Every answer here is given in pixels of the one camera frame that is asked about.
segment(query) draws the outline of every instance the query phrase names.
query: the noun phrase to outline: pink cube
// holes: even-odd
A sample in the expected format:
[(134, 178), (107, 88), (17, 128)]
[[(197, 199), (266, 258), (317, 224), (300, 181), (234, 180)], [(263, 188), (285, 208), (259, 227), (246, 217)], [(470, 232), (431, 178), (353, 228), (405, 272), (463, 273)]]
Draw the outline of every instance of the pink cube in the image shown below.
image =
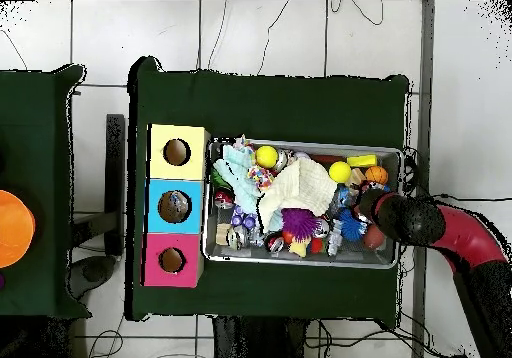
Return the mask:
[[(142, 285), (195, 288), (203, 271), (200, 240), (198, 234), (148, 233)], [(176, 258), (163, 262), (162, 255), (167, 250), (177, 251), (181, 265)]]

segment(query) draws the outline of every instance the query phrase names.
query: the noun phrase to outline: purple pom-pom toy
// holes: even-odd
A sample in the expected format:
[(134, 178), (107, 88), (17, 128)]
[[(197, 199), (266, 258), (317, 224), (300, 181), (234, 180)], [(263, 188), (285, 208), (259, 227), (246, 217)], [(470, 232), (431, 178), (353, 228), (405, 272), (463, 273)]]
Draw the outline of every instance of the purple pom-pom toy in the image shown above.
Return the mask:
[(319, 227), (319, 219), (309, 210), (299, 208), (283, 208), (283, 231), (291, 233), (298, 240), (304, 240), (313, 235)]

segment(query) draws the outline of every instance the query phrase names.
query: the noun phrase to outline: light blue cloth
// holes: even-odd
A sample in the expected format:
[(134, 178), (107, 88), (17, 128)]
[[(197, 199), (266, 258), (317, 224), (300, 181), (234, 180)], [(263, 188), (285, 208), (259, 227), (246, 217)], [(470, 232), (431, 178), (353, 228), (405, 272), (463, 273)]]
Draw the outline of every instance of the light blue cloth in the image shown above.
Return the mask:
[[(262, 195), (254, 180), (247, 177), (252, 166), (251, 156), (247, 148), (241, 150), (231, 145), (224, 145), (222, 159), (213, 163), (213, 167), (220, 176), (233, 188), (235, 204), (240, 205), (245, 214), (256, 214), (256, 203)], [(283, 228), (283, 216), (277, 210), (272, 214), (269, 223), (270, 231), (278, 231)]]

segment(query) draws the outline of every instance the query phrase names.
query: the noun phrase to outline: yellow cube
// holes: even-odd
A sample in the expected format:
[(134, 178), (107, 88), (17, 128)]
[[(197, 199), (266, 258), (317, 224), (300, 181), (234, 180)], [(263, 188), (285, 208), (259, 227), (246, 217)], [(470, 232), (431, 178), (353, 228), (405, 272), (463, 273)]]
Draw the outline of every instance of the yellow cube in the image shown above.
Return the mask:
[(361, 155), (359, 157), (348, 157), (347, 164), (351, 167), (372, 167), (377, 165), (377, 155)]
[(151, 124), (150, 177), (203, 180), (210, 134), (203, 127)]

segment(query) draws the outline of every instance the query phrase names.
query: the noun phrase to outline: hole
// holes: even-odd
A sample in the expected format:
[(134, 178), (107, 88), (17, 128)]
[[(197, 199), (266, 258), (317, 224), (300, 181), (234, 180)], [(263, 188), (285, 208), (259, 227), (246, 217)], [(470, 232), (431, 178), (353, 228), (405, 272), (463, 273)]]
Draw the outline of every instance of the hole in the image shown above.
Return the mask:
[(178, 273), (185, 262), (185, 256), (178, 248), (167, 248), (158, 256), (158, 264), (168, 273)]
[(167, 223), (183, 223), (192, 211), (192, 200), (179, 190), (165, 192), (158, 201), (158, 214)]
[(190, 146), (182, 139), (169, 140), (164, 146), (164, 159), (171, 165), (185, 165), (190, 159)]

